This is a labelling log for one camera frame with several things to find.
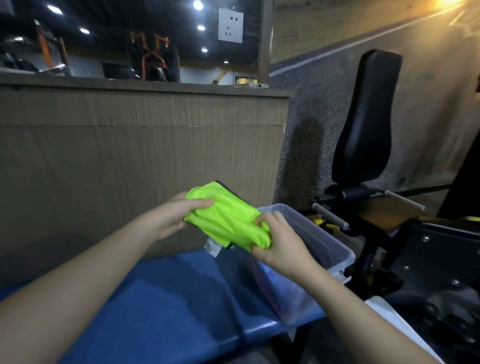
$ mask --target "hand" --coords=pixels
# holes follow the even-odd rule
[[[185,215],[197,208],[209,208],[214,205],[213,200],[186,200],[186,192],[173,196],[164,204],[145,212],[137,219],[151,231],[152,242],[162,240],[173,235],[187,226],[183,221]]]
[[[298,281],[304,268],[317,264],[303,240],[293,231],[280,212],[264,212],[255,220],[257,225],[262,222],[270,228],[272,246],[263,250],[255,244],[252,245],[255,259],[293,281]]]

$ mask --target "ceiling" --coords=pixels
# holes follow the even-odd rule
[[[2,35],[35,36],[33,19],[45,24],[69,45],[125,51],[131,31],[168,37],[180,58],[256,65],[262,0],[7,0],[14,14],[0,15]],[[59,8],[62,15],[47,5]],[[244,13],[243,42],[218,40],[218,8]],[[205,31],[197,30],[204,25]],[[79,29],[88,29],[84,34]]]

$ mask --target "left hand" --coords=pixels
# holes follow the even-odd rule
[[[209,208],[213,200],[186,200],[186,192],[173,196],[164,204],[140,215],[140,220],[151,231],[153,241],[162,240],[187,226],[185,215],[197,208]]]

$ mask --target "wooden counter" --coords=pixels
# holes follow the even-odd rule
[[[0,284],[220,180],[272,203],[287,90],[0,74]],[[148,256],[199,248],[196,230]]]

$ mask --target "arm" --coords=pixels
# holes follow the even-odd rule
[[[3,363],[54,363],[75,342],[127,273],[155,241],[185,225],[210,200],[179,194],[0,303]]]
[[[264,213],[257,220],[261,221],[269,226],[273,244],[268,250],[253,246],[253,256],[302,286],[318,302],[358,363],[438,364],[315,262],[281,213]]]

